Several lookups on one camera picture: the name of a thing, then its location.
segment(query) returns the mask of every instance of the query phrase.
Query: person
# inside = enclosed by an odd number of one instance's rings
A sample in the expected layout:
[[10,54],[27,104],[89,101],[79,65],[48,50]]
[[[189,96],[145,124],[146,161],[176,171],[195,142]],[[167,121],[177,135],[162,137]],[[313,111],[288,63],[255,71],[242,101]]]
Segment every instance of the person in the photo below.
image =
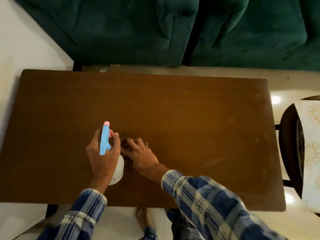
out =
[[[111,131],[114,145],[104,155],[99,155],[101,130],[97,130],[87,154],[93,179],[83,190],[74,205],[55,226],[45,228],[38,240],[90,240],[94,227],[107,204],[103,195],[118,163],[120,152],[133,161],[134,169],[142,176],[156,181],[172,196],[179,209],[167,210],[172,221],[174,240],[200,239],[286,239],[271,230],[260,218],[246,210],[241,199],[215,182],[201,176],[188,177],[160,164],[157,157],[142,139],[127,139],[132,150],[120,147],[118,133]],[[157,239],[148,209],[138,209],[137,219],[144,230],[142,239]]]

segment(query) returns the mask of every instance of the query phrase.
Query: spray bottle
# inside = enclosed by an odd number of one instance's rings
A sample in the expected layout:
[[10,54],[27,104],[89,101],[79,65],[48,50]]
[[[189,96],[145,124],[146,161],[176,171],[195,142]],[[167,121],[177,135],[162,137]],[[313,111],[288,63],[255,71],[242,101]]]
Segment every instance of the spray bottle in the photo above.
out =
[[[101,135],[101,142],[100,142],[100,155],[104,155],[106,153],[106,150],[111,149],[111,145],[109,144],[109,137],[110,135],[110,123],[108,121],[105,121],[102,128],[102,135]],[[112,176],[112,180],[109,185],[116,184],[120,181],[120,179],[123,176],[123,169],[125,166],[125,162],[123,160],[123,157],[119,155],[118,158],[118,164],[115,168],[115,172]]]

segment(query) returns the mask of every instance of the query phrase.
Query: hand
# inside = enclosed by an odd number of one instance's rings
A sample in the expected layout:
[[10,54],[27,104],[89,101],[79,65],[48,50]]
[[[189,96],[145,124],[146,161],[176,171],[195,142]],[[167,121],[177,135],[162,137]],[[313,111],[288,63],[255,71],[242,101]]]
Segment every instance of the hand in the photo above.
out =
[[127,139],[132,151],[121,148],[121,152],[131,158],[133,168],[142,176],[161,182],[163,175],[169,170],[161,165],[151,149],[139,138],[137,143]]
[[110,135],[114,138],[111,150],[106,150],[104,155],[100,155],[101,130],[94,133],[93,139],[87,146],[90,165],[93,171],[93,180],[89,188],[93,188],[103,193],[112,180],[112,176],[118,164],[120,155],[120,138],[118,133],[110,130]]

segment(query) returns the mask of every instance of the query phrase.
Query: pant leg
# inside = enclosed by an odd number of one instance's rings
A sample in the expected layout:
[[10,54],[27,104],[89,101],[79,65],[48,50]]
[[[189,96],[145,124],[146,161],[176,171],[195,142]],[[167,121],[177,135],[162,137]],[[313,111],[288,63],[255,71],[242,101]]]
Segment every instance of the pant leg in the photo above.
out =
[[147,227],[144,230],[144,236],[139,240],[158,240],[156,230],[153,227]]
[[169,209],[166,214],[172,222],[173,240],[201,240],[198,229],[181,214],[179,209]]

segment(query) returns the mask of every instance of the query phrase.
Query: sleeve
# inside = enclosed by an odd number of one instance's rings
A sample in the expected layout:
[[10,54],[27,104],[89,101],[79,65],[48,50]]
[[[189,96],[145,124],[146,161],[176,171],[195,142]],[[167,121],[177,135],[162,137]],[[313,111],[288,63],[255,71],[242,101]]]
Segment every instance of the sleeve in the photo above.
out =
[[246,210],[237,195],[209,177],[187,177],[170,170],[161,186],[207,240],[286,239]]
[[37,240],[90,240],[106,207],[106,197],[95,189],[85,189],[56,226],[47,227]]

